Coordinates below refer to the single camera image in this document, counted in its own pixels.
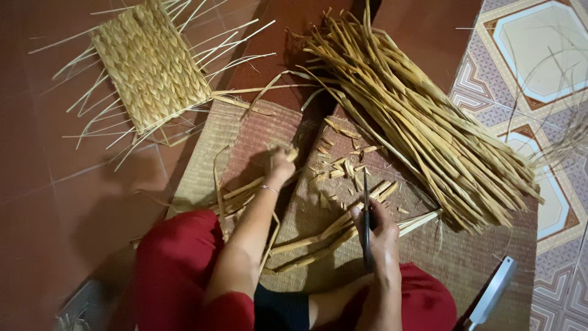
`red pants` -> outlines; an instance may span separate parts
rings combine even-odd
[[[139,330],[253,330],[253,301],[243,293],[202,305],[223,247],[220,225],[210,210],[182,213],[155,226],[137,249]],[[403,330],[451,330],[456,308],[449,291],[412,263],[401,264],[400,271]],[[354,328],[367,292],[360,291],[347,305],[337,329]]]

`scissors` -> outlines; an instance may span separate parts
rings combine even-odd
[[[375,224],[370,226],[370,209],[369,209],[369,189],[368,189],[368,175],[365,168],[363,169],[363,240],[361,240],[363,250],[363,265],[369,271],[373,271],[373,256],[372,251],[369,248],[369,231],[371,227],[375,227]]]

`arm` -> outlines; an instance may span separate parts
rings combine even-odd
[[[356,330],[402,330],[402,277],[399,267],[398,237],[400,229],[392,216],[376,200],[370,198],[371,214],[377,227],[370,231],[370,249],[374,258],[374,279],[363,304]],[[363,217],[359,208],[351,209],[353,222],[362,231]]]
[[[272,156],[263,185],[279,192],[294,170],[294,164],[286,159],[286,151],[278,148]],[[253,299],[259,281],[259,265],[278,199],[277,192],[269,188],[260,188],[255,194],[220,253],[206,288],[205,303],[229,292],[242,292]]]

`bundle of dried straw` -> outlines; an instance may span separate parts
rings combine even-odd
[[[385,32],[372,29],[369,4],[366,8],[363,24],[351,14],[335,20],[326,13],[326,31],[304,37],[304,50],[317,58],[312,67],[301,67],[308,76],[298,74],[320,82],[401,159],[456,229],[481,233],[489,224],[510,227],[509,210],[527,211],[522,194],[543,203],[531,162],[457,108]],[[330,77],[312,73],[317,70]]]

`hand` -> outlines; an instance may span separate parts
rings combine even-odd
[[[282,188],[286,180],[290,179],[296,170],[294,163],[288,160],[288,154],[283,147],[273,151],[270,159],[269,171],[265,184],[275,190]]]
[[[377,200],[370,198],[369,207],[376,228],[369,233],[369,246],[374,259],[374,271],[376,274],[396,276],[399,274],[399,234],[400,228],[392,220],[392,215]],[[363,212],[354,207],[351,209],[351,218],[358,229],[359,238],[363,238]]]

